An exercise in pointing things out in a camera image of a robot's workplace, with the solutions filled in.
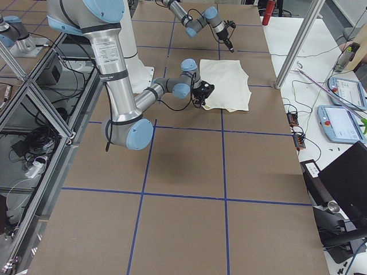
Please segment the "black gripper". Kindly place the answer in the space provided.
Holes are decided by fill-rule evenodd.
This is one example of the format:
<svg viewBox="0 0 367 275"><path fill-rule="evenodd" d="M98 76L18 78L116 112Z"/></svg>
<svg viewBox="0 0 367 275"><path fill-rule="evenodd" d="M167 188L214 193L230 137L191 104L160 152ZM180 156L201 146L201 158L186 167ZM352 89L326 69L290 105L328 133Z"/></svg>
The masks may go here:
<svg viewBox="0 0 367 275"><path fill-rule="evenodd" d="M204 106L205 100L211 95L213 91L214 84L210 84L206 81L201 81L200 86L198 88L194 88L192 91L192 103L194 107L201 108L201 106Z"/></svg>
<svg viewBox="0 0 367 275"><path fill-rule="evenodd" d="M231 53L234 53L233 44L230 41L231 35L228 33L228 28L232 28L232 31L234 31L236 28L235 22L231 20L222 21L218 26L215 27L215 33L219 42L224 44Z"/></svg>

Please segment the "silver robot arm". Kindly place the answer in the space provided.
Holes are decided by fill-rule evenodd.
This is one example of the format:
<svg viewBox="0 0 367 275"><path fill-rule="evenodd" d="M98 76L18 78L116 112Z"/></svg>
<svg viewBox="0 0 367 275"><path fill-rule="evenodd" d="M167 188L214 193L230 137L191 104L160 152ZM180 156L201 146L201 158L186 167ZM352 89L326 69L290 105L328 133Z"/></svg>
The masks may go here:
<svg viewBox="0 0 367 275"><path fill-rule="evenodd" d="M155 3L170 10L176 19L180 21L190 38L195 37L204 27L209 26L214 40L218 44L225 45L231 53L235 52L230 39L236 24L231 20L223 20L216 7L211 6L200 12L196 9L186 11L179 1L174 0L155 1Z"/></svg>
<svg viewBox="0 0 367 275"><path fill-rule="evenodd" d="M214 85L202 80L192 58L181 64L177 78L157 78L140 94L134 95L129 68L119 34L121 21L130 16L125 1L48 1L49 26L58 32L89 40L100 80L106 87L110 116L103 124L108 145L142 150L151 142L154 127L143 113L165 93L179 99L189 96L198 106L205 104Z"/></svg>

